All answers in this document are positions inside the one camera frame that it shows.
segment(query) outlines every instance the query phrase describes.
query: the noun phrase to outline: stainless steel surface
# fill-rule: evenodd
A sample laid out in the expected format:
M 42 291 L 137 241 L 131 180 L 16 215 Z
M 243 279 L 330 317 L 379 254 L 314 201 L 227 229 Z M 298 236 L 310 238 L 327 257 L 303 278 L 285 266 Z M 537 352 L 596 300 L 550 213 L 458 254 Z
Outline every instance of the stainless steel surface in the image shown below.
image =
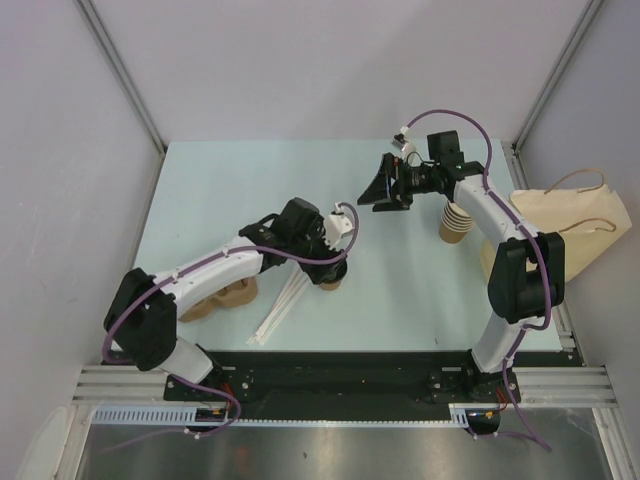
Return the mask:
M 524 124 L 522 125 L 520 131 L 518 132 L 518 135 L 516 136 L 514 145 L 517 152 L 522 149 L 524 142 L 526 142 L 527 137 L 529 136 L 529 132 L 531 132 L 531 129 L 540 117 L 540 114 L 544 110 L 544 107 L 551 99 L 551 96 L 553 95 L 558 82 L 562 78 L 564 72 L 571 63 L 571 60 L 578 51 L 578 48 L 585 39 L 589 28 L 593 24 L 593 21 L 598 15 L 598 12 L 600 12 L 605 1 L 606 0 L 589 0 L 587 5 L 585 6 L 585 9 L 583 10 L 578 23 L 573 29 L 573 32 L 571 32 L 571 35 L 569 36 L 569 39 L 567 40 L 567 43 L 562 53 L 560 54 L 558 61 L 551 70 L 551 73 L 549 74 L 549 77 L 547 78 L 547 81 L 545 82 L 540 95 L 538 95 L 538 98 L 533 104 L 531 111 L 527 115 Z
M 515 368 L 522 404 L 528 408 L 612 408 L 617 406 L 607 372 L 594 368 Z M 84 367 L 73 397 L 76 405 L 175 405 L 165 402 L 165 374 L 135 367 Z
M 136 88 L 133 80 L 131 80 L 131 76 L 127 71 L 122 59 L 120 58 L 120 54 L 118 53 L 107 29 L 96 10 L 95 5 L 91 0 L 74 0 L 76 5 L 78 6 L 78 10 L 80 14 L 84 18 L 91 34 L 95 38 L 100 50 L 104 54 L 104 58 L 106 59 L 109 67 L 113 71 L 118 83 L 122 87 L 124 94 L 126 95 L 129 103 L 133 107 L 133 110 L 136 113 L 136 116 L 142 122 L 142 125 L 147 132 L 150 140 L 153 142 L 154 146 L 158 150 L 158 154 L 161 158 L 164 158 L 166 145 L 162 141 L 160 137 L 160 133 L 153 123 L 153 119 L 147 110 L 147 107 L 144 105 L 142 101 L 142 97 L 140 96 L 140 92 Z
M 536 410 L 554 448 L 513 438 L 473 441 L 461 429 L 232 428 L 193 440 L 165 434 L 97 453 L 158 427 L 91 428 L 78 480 L 612 479 L 590 410 Z M 503 429 L 521 429 L 507 412 Z
M 593 416 L 600 431 L 602 446 L 615 480 L 635 480 L 638 461 L 626 432 L 619 408 L 594 409 Z

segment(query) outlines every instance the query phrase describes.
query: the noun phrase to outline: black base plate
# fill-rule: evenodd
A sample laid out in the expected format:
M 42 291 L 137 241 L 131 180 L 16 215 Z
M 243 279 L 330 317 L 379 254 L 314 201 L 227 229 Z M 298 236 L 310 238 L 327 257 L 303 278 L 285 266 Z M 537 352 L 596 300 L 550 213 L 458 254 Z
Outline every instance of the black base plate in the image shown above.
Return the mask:
M 202 384 L 220 388 L 221 383 L 228 383 L 242 403 L 245 419 L 448 420 L 448 403 L 497 403 L 495 390 L 500 388 L 500 382 L 484 389 L 465 385 L 460 365 L 467 352 L 459 353 L 455 359 L 441 356 L 434 361 L 429 354 L 420 353 L 219 352 L 212 356 L 223 366 L 223 376 Z M 519 398 L 515 376 L 511 380 Z M 219 400 L 172 377 L 167 380 L 164 399 Z

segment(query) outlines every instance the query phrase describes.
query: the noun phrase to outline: paper bag handle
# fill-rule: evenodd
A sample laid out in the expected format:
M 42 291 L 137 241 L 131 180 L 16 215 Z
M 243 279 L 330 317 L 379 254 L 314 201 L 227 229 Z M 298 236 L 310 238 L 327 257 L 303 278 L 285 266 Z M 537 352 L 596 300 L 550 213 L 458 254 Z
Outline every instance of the paper bag handle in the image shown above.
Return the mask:
M 597 190 L 600 187 L 602 187 L 605 184 L 605 176 L 604 176 L 604 172 L 602 170 L 600 170 L 599 168 L 581 168 L 580 170 L 576 170 L 575 172 L 571 172 L 567 175 L 565 175 L 564 177 L 562 177 L 560 180 L 558 180 L 556 183 L 554 183 L 553 185 L 551 185 L 551 188 L 549 190 L 545 190 L 544 194 L 546 195 L 547 193 L 549 193 L 551 190 L 553 190 L 554 188 L 556 188 L 558 185 L 560 185 L 562 182 L 564 182 L 567 178 L 569 177 L 573 177 L 576 173 L 586 173 L 586 172 L 596 172 L 600 174 L 600 177 L 602 177 L 602 181 L 600 182 L 600 185 L 598 185 L 597 187 L 590 187 L 590 188 L 583 188 L 582 190 L 578 190 L 578 193 L 582 193 L 582 192 L 590 192 L 591 190 Z
M 615 223 L 613 223 L 611 220 L 607 220 L 606 218 L 601 218 L 601 217 L 594 217 L 594 218 L 585 218 L 584 220 L 580 220 L 579 222 L 576 222 L 573 225 L 569 225 L 568 227 L 563 228 L 562 230 L 558 230 L 558 233 L 566 232 L 567 230 L 571 230 L 572 228 L 575 228 L 578 225 L 582 225 L 583 223 L 595 222 L 595 221 L 607 223 L 611 227 L 611 230 L 607 228 L 602 228 L 602 227 L 596 227 L 596 230 L 602 230 L 603 232 L 613 233 L 618 229 L 618 226 Z

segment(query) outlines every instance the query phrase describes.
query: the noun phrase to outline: metal floor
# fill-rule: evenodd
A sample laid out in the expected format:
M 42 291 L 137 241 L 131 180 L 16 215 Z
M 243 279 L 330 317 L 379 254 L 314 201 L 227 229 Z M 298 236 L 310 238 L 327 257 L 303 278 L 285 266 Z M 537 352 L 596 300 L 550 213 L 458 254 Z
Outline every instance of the metal floor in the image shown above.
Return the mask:
M 199 441 L 166 434 L 96 453 L 156 428 L 94 425 L 78 480 L 611 479 L 591 410 L 530 410 L 553 447 L 473 441 L 460 429 L 237 427 Z M 509 410 L 501 430 L 522 431 Z

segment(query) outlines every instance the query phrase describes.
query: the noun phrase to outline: black bracket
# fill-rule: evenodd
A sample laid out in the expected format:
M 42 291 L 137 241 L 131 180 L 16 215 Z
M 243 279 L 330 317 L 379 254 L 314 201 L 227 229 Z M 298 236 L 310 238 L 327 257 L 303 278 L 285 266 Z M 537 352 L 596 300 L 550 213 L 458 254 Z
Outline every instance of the black bracket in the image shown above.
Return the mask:
M 559 305 L 564 300 L 564 240 L 558 233 L 541 232 L 535 240 L 548 271 L 551 305 Z M 498 246 L 489 278 L 491 307 L 511 324 L 544 315 L 540 266 L 527 272 L 527 260 L 538 262 L 529 241 L 510 238 Z

